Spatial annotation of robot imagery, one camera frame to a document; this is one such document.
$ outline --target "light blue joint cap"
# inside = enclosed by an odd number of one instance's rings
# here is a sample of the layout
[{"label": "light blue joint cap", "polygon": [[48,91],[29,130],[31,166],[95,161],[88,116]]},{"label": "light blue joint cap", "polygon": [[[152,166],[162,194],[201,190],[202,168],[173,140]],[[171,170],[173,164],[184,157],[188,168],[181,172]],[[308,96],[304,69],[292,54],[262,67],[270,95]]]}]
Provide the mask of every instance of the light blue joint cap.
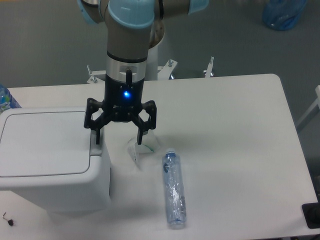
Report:
[{"label": "light blue joint cap", "polygon": [[209,0],[190,0],[189,14],[201,11],[209,5]]},{"label": "light blue joint cap", "polygon": [[144,29],[155,19],[155,0],[110,0],[108,11],[119,24]]},{"label": "light blue joint cap", "polygon": [[93,21],[93,19],[89,16],[89,14],[87,13],[87,11],[85,10],[84,6],[82,5],[81,0],[77,0],[78,6],[80,8],[80,11],[82,13],[82,16],[84,18],[84,20],[86,21],[87,24],[97,24],[95,21]]}]

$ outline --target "bottle cap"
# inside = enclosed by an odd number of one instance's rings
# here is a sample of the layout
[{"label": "bottle cap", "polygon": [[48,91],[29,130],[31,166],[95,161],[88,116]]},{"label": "bottle cap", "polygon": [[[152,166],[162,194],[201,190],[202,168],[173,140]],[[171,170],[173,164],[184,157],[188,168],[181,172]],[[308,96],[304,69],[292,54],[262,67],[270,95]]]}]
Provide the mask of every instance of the bottle cap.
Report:
[{"label": "bottle cap", "polygon": [[176,150],[174,148],[168,148],[166,154],[176,154]]}]

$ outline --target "black object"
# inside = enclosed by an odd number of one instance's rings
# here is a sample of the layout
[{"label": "black object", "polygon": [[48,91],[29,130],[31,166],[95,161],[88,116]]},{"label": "black object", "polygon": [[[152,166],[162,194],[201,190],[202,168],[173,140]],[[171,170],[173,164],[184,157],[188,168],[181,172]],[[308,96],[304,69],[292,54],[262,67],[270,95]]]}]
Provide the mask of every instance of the black object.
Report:
[{"label": "black object", "polygon": [[9,226],[11,227],[14,226],[15,225],[14,221],[12,219],[10,220],[6,219],[5,215],[6,215],[6,212],[3,214],[2,218],[8,222]]},{"label": "black object", "polygon": [[14,221],[12,219],[8,220],[8,224],[12,227],[14,224]]},{"label": "black object", "polygon": [[[100,129],[113,122],[133,122],[138,127],[137,143],[142,143],[142,137],[148,130],[156,128],[157,107],[151,100],[141,103],[144,79],[132,82],[133,73],[130,69],[125,72],[125,82],[117,81],[105,75],[104,100],[102,102],[88,98],[84,117],[84,127],[96,131],[96,144],[100,144]],[[92,115],[99,109],[103,113],[96,119]],[[142,110],[149,114],[147,121],[139,116]]]},{"label": "black object", "polygon": [[320,203],[303,204],[302,211],[308,228],[320,229]]}]

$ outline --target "small black clip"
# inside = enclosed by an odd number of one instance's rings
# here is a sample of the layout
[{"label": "small black clip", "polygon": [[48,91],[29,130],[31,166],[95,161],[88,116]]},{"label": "small black clip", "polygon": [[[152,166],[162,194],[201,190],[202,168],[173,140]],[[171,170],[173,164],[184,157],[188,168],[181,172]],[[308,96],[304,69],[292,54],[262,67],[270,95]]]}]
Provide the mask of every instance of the small black clip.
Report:
[{"label": "small black clip", "polygon": [[6,212],[2,215],[2,218],[6,220],[11,227],[14,226],[15,225],[14,221],[12,219],[10,220],[6,219],[5,215],[6,215]]}]

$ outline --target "bottle label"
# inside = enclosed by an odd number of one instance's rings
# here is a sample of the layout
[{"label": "bottle label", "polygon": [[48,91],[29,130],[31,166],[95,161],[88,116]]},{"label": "bottle label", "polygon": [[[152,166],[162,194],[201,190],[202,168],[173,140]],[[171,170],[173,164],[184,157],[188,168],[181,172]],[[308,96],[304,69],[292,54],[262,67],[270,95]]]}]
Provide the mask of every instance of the bottle label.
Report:
[{"label": "bottle label", "polygon": [[4,102],[0,104],[0,113],[3,113],[5,110],[8,110],[11,108],[10,106],[11,102]]}]

